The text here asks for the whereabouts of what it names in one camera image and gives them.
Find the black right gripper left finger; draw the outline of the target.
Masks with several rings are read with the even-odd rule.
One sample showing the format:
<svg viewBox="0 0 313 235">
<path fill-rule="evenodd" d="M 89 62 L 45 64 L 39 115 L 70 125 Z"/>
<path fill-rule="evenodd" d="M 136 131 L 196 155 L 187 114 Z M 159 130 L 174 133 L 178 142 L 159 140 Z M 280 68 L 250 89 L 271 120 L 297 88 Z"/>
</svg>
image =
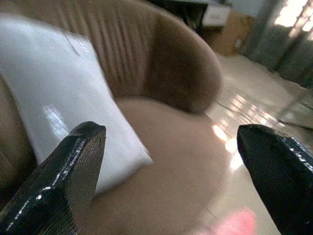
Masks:
<svg viewBox="0 0 313 235">
<path fill-rule="evenodd" d="M 106 128 L 76 126 L 0 212 L 2 235 L 78 235 L 94 197 Z"/>
</svg>

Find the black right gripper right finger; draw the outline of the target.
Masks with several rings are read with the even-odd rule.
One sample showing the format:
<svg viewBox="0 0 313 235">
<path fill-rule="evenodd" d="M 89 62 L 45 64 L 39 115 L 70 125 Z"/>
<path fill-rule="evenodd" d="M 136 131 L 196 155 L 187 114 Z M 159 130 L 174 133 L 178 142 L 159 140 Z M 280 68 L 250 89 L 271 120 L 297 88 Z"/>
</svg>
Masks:
<svg viewBox="0 0 313 235">
<path fill-rule="evenodd" d="M 297 139 L 259 124 L 241 125 L 237 147 L 283 235 L 313 233 L 313 155 Z"/>
</svg>

